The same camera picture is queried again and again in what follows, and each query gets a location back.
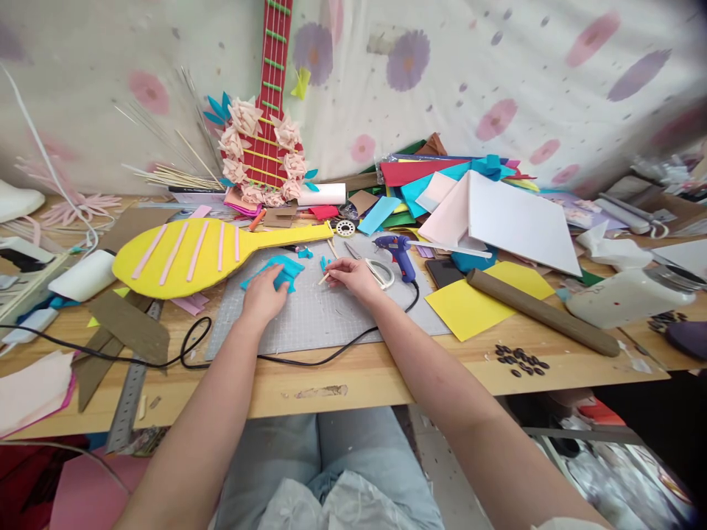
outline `smartphone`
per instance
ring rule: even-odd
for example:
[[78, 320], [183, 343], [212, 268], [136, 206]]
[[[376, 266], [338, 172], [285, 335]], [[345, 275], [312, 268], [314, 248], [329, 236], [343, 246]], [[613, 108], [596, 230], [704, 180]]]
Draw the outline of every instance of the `smartphone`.
[[464, 279], [464, 274], [451, 259], [427, 260], [425, 266], [438, 289]]

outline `toy guitar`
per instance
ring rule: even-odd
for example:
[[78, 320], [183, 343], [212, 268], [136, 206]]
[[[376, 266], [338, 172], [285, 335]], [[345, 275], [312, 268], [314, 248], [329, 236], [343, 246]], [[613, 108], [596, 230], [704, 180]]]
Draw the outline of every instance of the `toy guitar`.
[[333, 235], [328, 224], [253, 233], [219, 219], [183, 219], [126, 243], [113, 262], [113, 274], [145, 296], [187, 297], [224, 280], [258, 249]]
[[306, 173], [298, 126], [282, 111], [292, 0], [264, 0], [261, 90], [254, 104], [224, 93], [209, 98], [218, 114], [206, 117], [225, 127], [219, 146], [223, 174], [252, 204], [279, 206], [299, 197]]

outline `hand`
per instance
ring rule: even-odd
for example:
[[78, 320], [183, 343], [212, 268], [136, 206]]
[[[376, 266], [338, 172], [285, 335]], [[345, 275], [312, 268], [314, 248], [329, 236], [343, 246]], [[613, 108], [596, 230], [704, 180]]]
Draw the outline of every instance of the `hand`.
[[282, 264], [273, 265], [250, 281], [243, 299], [242, 317], [253, 319], [265, 327], [277, 316], [285, 305], [289, 288], [289, 282], [283, 282], [277, 291], [273, 285], [282, 269]]
[[345, 285], [365, 305], [385, 296], [363, 260], [337, 259], [326, 266], [326, 271], [329, 273], [329, 278], [326, 279], [329, 287]]

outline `cutting mat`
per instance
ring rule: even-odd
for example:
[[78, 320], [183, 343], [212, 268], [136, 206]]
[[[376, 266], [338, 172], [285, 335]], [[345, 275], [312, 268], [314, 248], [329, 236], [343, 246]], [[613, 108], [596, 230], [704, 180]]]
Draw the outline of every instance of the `cutting mat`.
[[[399, 306], [406, 308], [415, 299], [415, 288], [411, 284], [402, 282], [400, 269], [393, 263], [390, 252], [386, 250], [375, 252], [374, 239], [357, 233], [353, 238], [345, 240], [334, 237], [332, 241], [342, 258], [350, 257], [344, 246], [344, 241], [349, 241], [364, 258], [376, 259], [390, 265], [395, 272], [395, 282], [386, 290], [386, 294]], [[241, 314], [245, 295], [245, 291], [240, 286], [241, 282], [256, 274], [274, 255], [286, 255], [303, 264], [305, 269], [295, 280], [297, 292], [288, 296], [282, 312], [267, 326], [258, 353], [267, 355], [341, 346], [362, 331], [376, 325], [368, 311], [346, 288], [330, 289], [325, 283], [317, 285], [317, 282], [322, 279], [321, 256], [324, 255], [327, 260], [332, 261], [334, 256], [326, 241], [311, 243], [308, 247], [314, 254], [312, 259], [299, 259], [295, 253], [281, 248], [259, 250], [228, 280], [219, 316], [206, 351], [207, 360], [216, 356], [233, 322]], [[425, 296], [432, 292], [432, 288], [426, 277], [420, 273], [415, 261], [411, 261], [420, 285], [420, 299], [409, 315], [430, 335], [450, 333], [444, 322], [425, 301]], [[381, 334], [376, 331], [363, 337], [360, 342], [382, 342], [382, 340]]]

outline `black power cord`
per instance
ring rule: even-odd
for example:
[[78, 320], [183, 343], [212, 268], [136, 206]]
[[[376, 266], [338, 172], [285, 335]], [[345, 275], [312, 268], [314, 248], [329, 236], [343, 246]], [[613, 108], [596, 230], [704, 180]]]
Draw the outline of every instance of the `black power cord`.
[[[410, 305], [408, 305], [407, 309], [405, 310], [406, 313], [408, 313], [412, 308], [415, 307], [415, 304], [418, 303], [418, 300], [420, 299], [420, 286], [418, 285], [418, 282], [416, 280], [412, 281], [412, 285], [415, 287], [415, 299], [412, 301]], [[206, 329], [199, 335], [199, 337], [194, 340], [191, 344], [189, 344], [189, 341], [191, 340], [191, 335], [194, 333], [194, 330], [202, 323], [202, 322], [207, 322]], [[141, 366], [145, 366], [148, 368], [167, 368], [168, 366], [172, 366], [175, 362], [179, 361], [183, 367], [185, 367], [187, 370], [205, 370], [206, 368], [211, 366], [211, 363], [203, 363], [203, 364], [187, 364], [185, 361], [185, 357], [196, 347], [201, 343], [202, 340], [204, 340], [204, 337], [208, 334], [208, 332], [211, 330], [211, 324], [212, 320], [210, 317], [203, 317], [198, 319], [194, 324], [191, 325], [189, 330], [186, 332], [186, 335], [184, 336], [184, 340], [182, 341], [182, 346], [180, 348], [179, 355], [172, 359], [171, 361], [167, 361], [166, 363], [163, 364], [155, 364], [147, 361], [142, 361], [141, 359], [134, 359], [130, 357], [118, 357], [118, 356], [109, 356], [106, 355], [105, 353], [101, 353], [97, 350], [94, 350], [92, 348], [86, 347], [86, 346], [79, 346], [78, 344], [72, 344], [67, 341], [63, 341], [61, 339], [56, 339], [53, 336], [47, 335], [46, 333], [43, 333], [41, 331], [35, 331], [31, 328], [25, 328], [24, 326], [17, 326], [17, 325], [0, 325], [0, 328], [6, 328], [6, 329], [21, 329], [24, 331], [31, 331], [35, 335], [39, 335], [43, 339], [46, 339], [50, 342], [54, 342], [56, 345], [59, 346], [64, 346], [67, 348], [71, 348], [72, 350], [79, 350], [80, 352], [87, 353], [88, 355], [94, 356], [94, 357], [99, 357], [102, 359], [106, 359], [108, 361], [117, 361], [117, 362], [127, 362], [127, 363], [132, 363], [132, 364], [140, 364]], [[349, 341], [349, 343], [344, 344], [341, 348], [339, 348], [337, 351], [332, 353], [329, 357], [326, 359], [323, 359], [322, 361], [317, 361], [314, 363], [307, 363], [307, 362], [302, 362], [302, 361], [293, 361], [292, 359], [286, 359], [282, 357], [276, 357], [274, 355], [258, 355], [258, 358], [264, 359], [265, 361], [271, 361], [271, 362], [276, 362], [280, 364], [291, 364], [292, 366], [301, 366], [301, 367], [316, 367], [316, 366], [321, 366], [322, 364], [326, 364], [336, 357], [340, 356], [342, 353], [344, 353], [349, 347], [353, 346], [358, 342], [362, 337], [368, 335], [369, 333], [372, 333], [374, 331], [378, 330], [378, 326], [375, 326], [373, 328], [368, 328], [366, 331], [358, 335], [355, 339], [352, 339]]]

